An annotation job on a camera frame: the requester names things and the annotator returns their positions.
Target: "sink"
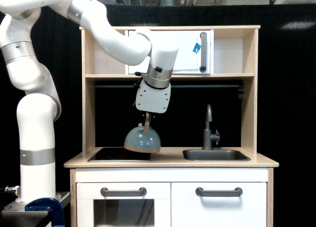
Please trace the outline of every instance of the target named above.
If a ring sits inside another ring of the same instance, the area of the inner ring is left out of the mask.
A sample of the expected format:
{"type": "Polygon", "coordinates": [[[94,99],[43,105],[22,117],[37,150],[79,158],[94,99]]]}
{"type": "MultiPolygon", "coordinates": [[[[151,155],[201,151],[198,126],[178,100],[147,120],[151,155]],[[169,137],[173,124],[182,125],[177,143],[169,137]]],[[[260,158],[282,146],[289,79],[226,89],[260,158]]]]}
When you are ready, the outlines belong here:
{"type": "Polygon", "coordinates": [[[232,150],[185,150],[184,158],[195,161],[249,161],[250,158],[232,150]]]}

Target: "countertop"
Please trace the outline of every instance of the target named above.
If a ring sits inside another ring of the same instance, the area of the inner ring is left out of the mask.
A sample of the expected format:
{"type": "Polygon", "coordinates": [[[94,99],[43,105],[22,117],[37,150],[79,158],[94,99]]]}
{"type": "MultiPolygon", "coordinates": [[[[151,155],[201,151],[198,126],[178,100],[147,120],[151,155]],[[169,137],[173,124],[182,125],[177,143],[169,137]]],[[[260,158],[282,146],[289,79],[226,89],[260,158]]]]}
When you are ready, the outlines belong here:
{"type": "Polygon", "coordinates": [[[184,150],[200,150],[201,147],[163,147],[160,152],[152,153],[150,161],[102,161],[88,162],[101,148],[89,154],[80,153],[67,161],[66,168],[147,168],[147,167],[278,167],[279,163],[257,153],[252,154],[241,148],[221,148],[236,150],[248,156],[250,161],[191,161],[183,157],[184,150]]]}

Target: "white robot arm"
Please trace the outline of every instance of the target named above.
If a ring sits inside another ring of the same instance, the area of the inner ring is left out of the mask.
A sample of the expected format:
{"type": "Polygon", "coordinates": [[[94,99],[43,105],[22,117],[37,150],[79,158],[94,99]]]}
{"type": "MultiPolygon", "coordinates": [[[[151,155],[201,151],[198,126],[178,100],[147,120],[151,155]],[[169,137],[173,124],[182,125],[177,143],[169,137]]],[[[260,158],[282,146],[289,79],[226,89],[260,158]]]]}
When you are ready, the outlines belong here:
{"type": "Polygon", "coordinates": [[[48,69],[36,59],[30,32],[42,6],[92,33],[110,56],[128,65],[138,65],[150,56],[147,74],[136,96],[136,108],[163,113],[170,98],[170,78],[178,46],[138,29],[124,37],[107,20],[106,7],[96,0],[0,0],[7,14],[0,25],[0,48],[12,84],[26,96],[17,108],[21,150],[21,202],[55,197],[53,121],[61,113],[58,94],[48,69]]]}

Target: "blue clamp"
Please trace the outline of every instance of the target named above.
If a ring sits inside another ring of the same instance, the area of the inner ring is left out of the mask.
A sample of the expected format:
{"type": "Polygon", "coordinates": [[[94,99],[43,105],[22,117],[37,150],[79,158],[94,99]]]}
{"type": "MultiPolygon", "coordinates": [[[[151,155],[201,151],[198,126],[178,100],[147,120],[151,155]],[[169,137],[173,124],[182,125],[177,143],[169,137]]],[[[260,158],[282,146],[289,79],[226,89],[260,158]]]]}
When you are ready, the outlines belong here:
{"type": "Polygon", "coordinates": [[[25,211],[48,210],[51,212],[51,226],[65,227],[64,208],[55,198],[45,197],[34,200],[25,206],[25,211]]]}

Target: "gray faucet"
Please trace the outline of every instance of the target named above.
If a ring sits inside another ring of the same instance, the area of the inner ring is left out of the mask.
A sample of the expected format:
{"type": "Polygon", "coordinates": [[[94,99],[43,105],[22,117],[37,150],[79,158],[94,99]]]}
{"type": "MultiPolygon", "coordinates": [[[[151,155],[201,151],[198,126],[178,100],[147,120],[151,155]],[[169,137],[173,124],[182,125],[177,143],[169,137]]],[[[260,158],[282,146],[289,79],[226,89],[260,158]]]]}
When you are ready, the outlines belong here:
{"type": "Polygon", "coordinates": [[[205,120],[205,129],[204,129],[204,136],[203,136],[203,148],[202,150],[213,150],[212,142],[219,142],[219,133],[216,130],[215,134],[212,134],[212,130],[209,129],[209,122],[213,120],[212,118],[212,107],[210,104],[207,105],[206,111],[206,120],[205,120]]]}

